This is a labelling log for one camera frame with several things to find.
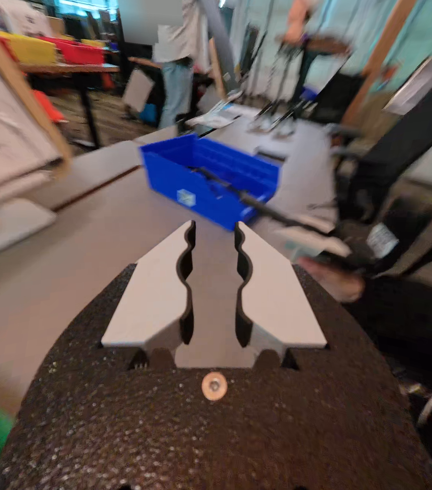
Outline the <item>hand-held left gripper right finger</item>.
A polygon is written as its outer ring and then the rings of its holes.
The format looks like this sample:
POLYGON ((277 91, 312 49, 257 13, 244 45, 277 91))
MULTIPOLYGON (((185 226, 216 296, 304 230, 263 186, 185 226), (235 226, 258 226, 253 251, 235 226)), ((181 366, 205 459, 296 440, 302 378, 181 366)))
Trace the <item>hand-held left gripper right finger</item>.
POLYGON ((328 342, 292 263, 243 222, 234 229, 236 337, 252 350, 323 349, 328 342))

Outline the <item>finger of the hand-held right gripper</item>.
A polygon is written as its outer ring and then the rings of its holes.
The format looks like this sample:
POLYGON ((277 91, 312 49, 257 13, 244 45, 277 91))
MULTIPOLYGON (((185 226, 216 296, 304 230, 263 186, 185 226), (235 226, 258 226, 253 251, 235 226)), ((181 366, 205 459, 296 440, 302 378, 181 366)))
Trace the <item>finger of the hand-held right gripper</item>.
POLYGON ((324 237, 318 233, 307 231, 300 227, 284 227, 275 230, 275 234, 286 241, 294 241, 309 244, 322 244, 323 253, 327 252, 335 256, 350 256, 352 250, 339 238, 324 237))
POLYGON ((292 263, 297 263, 299 258, 311 258, 318 257, 324 251, 322 244, 309 244, 294 241, 286 241, 285 243, 286 256, 292 263))

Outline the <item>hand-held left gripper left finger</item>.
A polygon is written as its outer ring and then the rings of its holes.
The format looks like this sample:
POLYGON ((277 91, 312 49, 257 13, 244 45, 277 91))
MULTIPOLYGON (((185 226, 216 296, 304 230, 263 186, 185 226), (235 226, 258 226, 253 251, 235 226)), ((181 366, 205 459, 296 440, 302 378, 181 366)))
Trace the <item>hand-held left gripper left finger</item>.
POLYGON ((193 271, 196 223, 185 222, 136 263, 106 328, 103 347, 158 348, 188 345, 194 333, 193 271))

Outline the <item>black hub cable grey plug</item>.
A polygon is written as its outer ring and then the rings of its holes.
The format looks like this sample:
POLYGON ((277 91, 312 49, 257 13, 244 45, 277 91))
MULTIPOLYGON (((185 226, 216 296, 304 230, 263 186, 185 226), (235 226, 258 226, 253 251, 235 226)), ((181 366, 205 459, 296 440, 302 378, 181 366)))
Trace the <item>black hub cable grey plug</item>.
POLYGON ((222 180, 217 175, 215 175, 214 173, 212 173, 211 171, 207 170, 204 167, 188 167, 188 169, 194 173, 203 175, 207 180, 217 182, 219 185, 224 187, 227 191, 235 194, 241 203, 245 204, 246 206, 252 207, 256 211, 258 211, 258 213, 260 213, 261 215, 269 217, 274 221, 281 223, 285 227, 300 227, 307 231, 318 233, 319 235, 324 237, 332 237, 332 236, 337 237, 335 228, 332 228, 330 231, 323 231, 317 228, 316 226, 305 224, 304 222, 285 216, 284 214, 280 213, 276 209, 269 207, 268 205, 252 197, 246 191, 235 188, 229 182, 222 180))

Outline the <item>blue plastic bin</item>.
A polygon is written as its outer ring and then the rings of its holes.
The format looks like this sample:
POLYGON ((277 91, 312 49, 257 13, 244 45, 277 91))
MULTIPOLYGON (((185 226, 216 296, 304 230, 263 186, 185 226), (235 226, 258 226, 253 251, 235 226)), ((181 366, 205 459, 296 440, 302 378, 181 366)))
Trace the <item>blue plastic bin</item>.
POLYGON ((278 189, 280 166, 195 134, 140 151, 152 190, 228 231, 257 215, 236 191, 266 204, 278 189))

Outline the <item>person's right forearm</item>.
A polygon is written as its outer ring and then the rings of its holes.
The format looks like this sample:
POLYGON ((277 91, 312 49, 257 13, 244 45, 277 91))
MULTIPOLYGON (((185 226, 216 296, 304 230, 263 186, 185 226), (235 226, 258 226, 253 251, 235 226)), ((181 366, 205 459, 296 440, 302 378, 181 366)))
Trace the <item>person's right forearm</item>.
POLYGON ((432 349, 432 287, 394 277, 367 279, 354 302, 343 303, 374 340, 432 349))

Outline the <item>person's right hand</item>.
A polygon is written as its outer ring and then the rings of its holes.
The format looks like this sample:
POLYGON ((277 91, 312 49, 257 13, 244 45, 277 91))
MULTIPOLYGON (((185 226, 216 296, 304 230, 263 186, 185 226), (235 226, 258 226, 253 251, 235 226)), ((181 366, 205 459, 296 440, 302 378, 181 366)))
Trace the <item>person's right hand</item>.
POLYGON ((365 281, 360 275, 306 257, 297 263, 340 303, 354 303, 364 292, 365 281))

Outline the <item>black office chair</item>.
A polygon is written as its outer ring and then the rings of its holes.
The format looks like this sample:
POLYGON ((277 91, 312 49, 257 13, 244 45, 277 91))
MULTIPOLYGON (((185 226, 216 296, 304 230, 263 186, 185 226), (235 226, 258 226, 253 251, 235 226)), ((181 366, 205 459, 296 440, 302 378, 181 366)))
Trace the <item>black office chair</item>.
POLYGON ((332 148, 338 230, 344 223, 372 224, 391 187, 432 147, 432 91, 363 155, 332 148))

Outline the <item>stack of papers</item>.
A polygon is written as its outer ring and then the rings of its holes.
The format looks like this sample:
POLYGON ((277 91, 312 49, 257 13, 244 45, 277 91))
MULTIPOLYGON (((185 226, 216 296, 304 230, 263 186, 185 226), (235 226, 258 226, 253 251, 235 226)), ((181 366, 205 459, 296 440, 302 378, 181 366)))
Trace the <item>stack of papers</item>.
POLYGON ((233 109, 231 102, 219 102, 207 113, 188 119, 186 125, 190 127, 207 126, 210 129, 220 129, 232 124, 234 120, 241 117, 233 109))

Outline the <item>grey leaning board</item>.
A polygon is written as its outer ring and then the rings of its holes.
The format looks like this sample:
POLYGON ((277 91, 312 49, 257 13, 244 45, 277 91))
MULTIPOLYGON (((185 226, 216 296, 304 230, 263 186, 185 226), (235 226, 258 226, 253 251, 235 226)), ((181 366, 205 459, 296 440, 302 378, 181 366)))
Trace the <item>grey leaning board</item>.
POLYGON ((142 70, 131 72, 122 95, 122 102, 128 109, 141 113, 146 105, 155 82, 142 70))

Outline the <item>orange traffic cone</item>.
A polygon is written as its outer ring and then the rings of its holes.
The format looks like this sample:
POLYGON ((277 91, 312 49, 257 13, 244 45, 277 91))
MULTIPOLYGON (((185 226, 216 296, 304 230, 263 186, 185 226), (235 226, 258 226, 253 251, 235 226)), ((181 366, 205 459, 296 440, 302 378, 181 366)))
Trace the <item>orange traffic cone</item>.
POLYGON ((32 90, 32 92, 53 124, 60 125, 68 122, 64 115, 52 104, 44 92, 39 90, 32 90))

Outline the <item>long wooden table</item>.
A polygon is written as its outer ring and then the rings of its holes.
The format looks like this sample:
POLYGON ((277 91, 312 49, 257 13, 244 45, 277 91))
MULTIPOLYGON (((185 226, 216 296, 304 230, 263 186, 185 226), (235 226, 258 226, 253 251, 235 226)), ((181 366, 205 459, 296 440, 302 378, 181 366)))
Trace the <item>long wooden table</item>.
POLYGON ((71 76, 74 88, 80 96, 80 101, 84 110, 87 126, 91 141, 73 139, 72 143, 86 150, 98 150, 102 147, 97 132, 95 117, 92 113, 91 100, 88 95, 87 76, 91 74, 114 74, 119 73, 120 68, 112 64, 65 64, 57 63, 54 65, 34 65, 19 63, 21 71, 30 75, 50 75, 50 76, 71 76))

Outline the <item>red plastic basket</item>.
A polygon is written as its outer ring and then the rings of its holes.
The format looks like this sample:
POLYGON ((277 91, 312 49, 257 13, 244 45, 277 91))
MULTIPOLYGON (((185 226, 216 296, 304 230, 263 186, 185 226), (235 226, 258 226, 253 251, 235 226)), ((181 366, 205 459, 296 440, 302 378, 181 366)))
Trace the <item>red plastic basket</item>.
POLYGON ((38 39, 53 43, 66 64, 102 65, 104 52, 100 47, 89 46, 76 40, 39 36, 38 39))

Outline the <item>yellow plastic basket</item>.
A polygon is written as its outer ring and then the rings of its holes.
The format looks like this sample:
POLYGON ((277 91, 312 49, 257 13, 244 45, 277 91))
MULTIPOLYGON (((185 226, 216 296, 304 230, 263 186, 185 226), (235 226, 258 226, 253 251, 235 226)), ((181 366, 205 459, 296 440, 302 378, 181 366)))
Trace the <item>yellow plastic basket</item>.
POLYGON ((27 65, 51 66, 57 63, 54 43, 0 31, 0 44, 14 61, 27 65))

